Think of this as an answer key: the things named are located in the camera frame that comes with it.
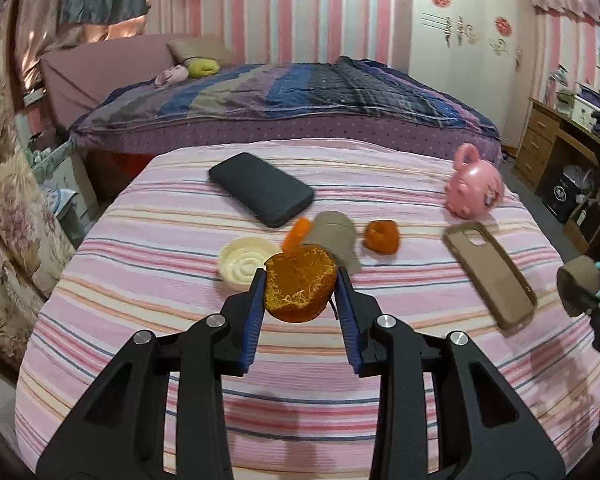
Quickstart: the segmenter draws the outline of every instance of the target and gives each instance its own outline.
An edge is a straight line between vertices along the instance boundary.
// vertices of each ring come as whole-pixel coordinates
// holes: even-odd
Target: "purple bed skirt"
[[[452,160],[461,144],[471,142],[485,160],[496,166],[502,162],[500,140],[493,137],[457,128],[443,130],[399,120],[354,115],[279,121],[183,121],[122,132],[98,132],[88,136],[72,132],[72,135],[81,148],[143,155],[161,155],[189,146],[310,137],[364,140],[401,152]]]

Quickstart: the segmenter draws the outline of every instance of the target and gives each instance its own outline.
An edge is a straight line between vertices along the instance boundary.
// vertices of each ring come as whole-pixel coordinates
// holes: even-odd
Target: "pink plush toy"
[[[454,157],[456,173],[445,184],[446,208],[462,218],[485,214],[504,194],[502,177],[489,162],[480,158],[478,148],[463,144]]]

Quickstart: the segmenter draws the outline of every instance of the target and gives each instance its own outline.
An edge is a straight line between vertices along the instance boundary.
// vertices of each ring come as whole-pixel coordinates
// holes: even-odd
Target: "black phone case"
[[[209,170],[212,182],[267,227],[280,227],[314,200],[314,190],[251,153],[239,153]]]

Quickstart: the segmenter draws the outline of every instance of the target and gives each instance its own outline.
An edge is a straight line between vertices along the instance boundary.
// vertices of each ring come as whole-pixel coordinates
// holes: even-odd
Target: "white wardrobe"
[[[409,74],[490,118],[517,146],[536,58],[531,0],[413,0]]]

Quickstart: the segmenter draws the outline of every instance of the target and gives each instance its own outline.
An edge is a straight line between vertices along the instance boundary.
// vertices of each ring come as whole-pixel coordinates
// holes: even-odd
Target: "striped blanket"
[[[533,286],[539,307],[529,326],[505,337],[442,243],[443,230],[459,221],[443,207],[451,162],[353,140],[303,139],[159,156],[109,207],[40,312],[24,358],[16,428],[32,468],[77,399],[136,330],[179,332],[220,309],[231,294],[216,273],[225,243],[252,234],[283,240],[289,226],[267,229],[207,181],[208,168],[244,150],[314,187],[310,218],[339,210],[359,232],[371,220],[395,219],[399,252],[379,256],[359,245],[363,269],[353,276],[354,287],[418,331],[469,333],[567,465],[586,452],[600,407],[600,356],[587,320],[563,312],[555,288],[560,257],[517,197],[507,191],[487,225]],[[267,314],[248,375],[223,380],[236,478],[368,478],[378,386],[377,378],[353,374],[330,309],[302,325]],[[165,433],[165,467],[172,472],[177,395],[174,375]],[[430,388],[427,406],[435,469]]]
[[[280,120],[354,114],[498,139],[494,124],[451,96],[373,61],[241,65],[216,75],[156,88],[153,80],[113,92],[79,118],[74,134],[159,126],[167,121]]]

